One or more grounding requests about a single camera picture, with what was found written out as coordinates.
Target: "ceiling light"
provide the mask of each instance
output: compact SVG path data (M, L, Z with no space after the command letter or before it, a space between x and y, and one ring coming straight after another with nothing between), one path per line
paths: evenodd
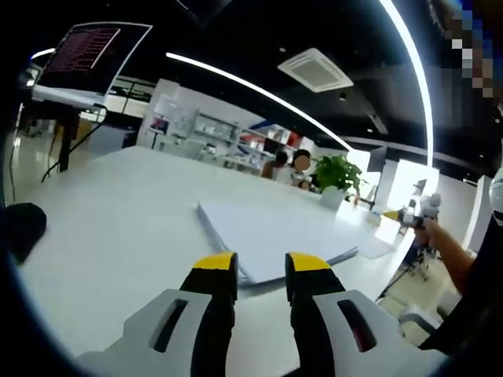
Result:
M37 57L41 57L42 55L46 55L48 53L53 53L54 51L56 51L56 49L52 48L52 49L44 49L43 51L38 51L37 53L34 53L33 56L30 58L31 60L37 58Z
M353 148L346 141L341 139L339 136L335 135L331 130L329 130L327 127L323 126L316 119L312 118L311 116L309 116L308 114L306 114L302 110L296 108L292 104L289 104L287 101L282 100L281 98L275 96L274 94L268 92L267 90L255 85L255 84L252 84L251 82L243 80L243 79L241 79L241 78L239 78L229 72L223 71L222 69L212 67L211 65L201 63L200 61L190 59L188 57L183 57L183 56L177 55L175 53L166 53L166 57L169 57L169 58L175 59L175 60L180 60L180 61L183 61L184 63L192 64L192 65L195 65L196 67L203 68L208 71L212 71L213 73L216 73L217 75L227 77L228 79L233 80L235 82L238 82L241 85L247 86L248 88L254 90L255 92L258 92L258 93L262 94L263 96L266 96L269 99L277 102L281 106L286 107L288 110L290 110L290 111L296 113L298 116L304 118L307 122L315 125L317 128L319 128L320 130L322 130L323 132L328 134L331 138L333 138L335 141L337 141L339 144L341 144L343 147L345 147L345 149L347 149L348 151L353 150Z
M426 142L428 146L428 166L433 166L433 114L431 112L430 93L428 92L428 84L426 83L426 75L424 74L423 64L419 58L416 45L409 33L409 29L405 22L403 22L400 13L393 5L391 0L380 0L381 5L386 10L387 14L395 24L402 41L406 45L407 52L409 53L410 60L416 72L417 82L419 83L419 90L421 92L421 99L423 100L424 108L424 121L426 122Z

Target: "black ceiling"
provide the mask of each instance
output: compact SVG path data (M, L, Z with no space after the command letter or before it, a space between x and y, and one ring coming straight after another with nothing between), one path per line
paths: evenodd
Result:
M171 79L338 148L315 126L268 98L209 71L171 60L177 53L221 68L285 99L336 134L425 148L424 113L409 55L395 26L375 0L233 0L205 27L175 0L68 3L64 19L34 22L32 49L55 46L73 24L128 20L153 24L122 75ZM417 45L431 95L435 150L488 171L500 153L503 121L489 100L461 74L452 50L431 22L425 0L394 0ZM349 90L313 93L277 69L289 57L317 48L353 80ZM345 101L340 100L344 93ZM382 134L376 124L383 124Z

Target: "white table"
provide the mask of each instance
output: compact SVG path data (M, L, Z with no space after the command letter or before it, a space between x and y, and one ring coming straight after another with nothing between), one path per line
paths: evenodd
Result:
M31 198L46 212L48 229L22 268L22 281L71 354L112 344L125 319L164 289L179 288L194 262L212 252L196 216L199 199L293 207L305 215L320 210L315 194L140 147L59 174ZM353 210L350 221L357 225L362 210ZM375 300L412 235L395 242L395 253L356 256L333 270L346 289ZM253 293L240 292L236 304L227 375L289 372L298 356L284 288L245 296Z

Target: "floor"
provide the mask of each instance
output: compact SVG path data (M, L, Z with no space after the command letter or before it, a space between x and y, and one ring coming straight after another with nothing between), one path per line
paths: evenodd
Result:
M52 136L42 135L40 137L29 138L22 134L14 137L10 136L6 144L6 154L4 158L4 193L6 204L11 204L13 200L13 187L9 176L9 157L13 150L13 183L16 193L16 201L22 202L28 198L30 193L42 185L41 180L48 166L57 161L60 141L55 140L53 150L48 156ZM85 163L96 156L86 151L83 144L77 148L70 158L70 167L75 167L80 163ZM390 289L388 295L379 301L380 306L389 312L393 317L398 317L402 310L408 305L419 306L426 313L433 317L436 314L436 306L445 290L455 291L445 266L438 259L428 261L428 268L424 270L424 277L417 273L405 274ZM427 334L415 324L406 324L402 327L406 339L414 345L419 345L427 338Z

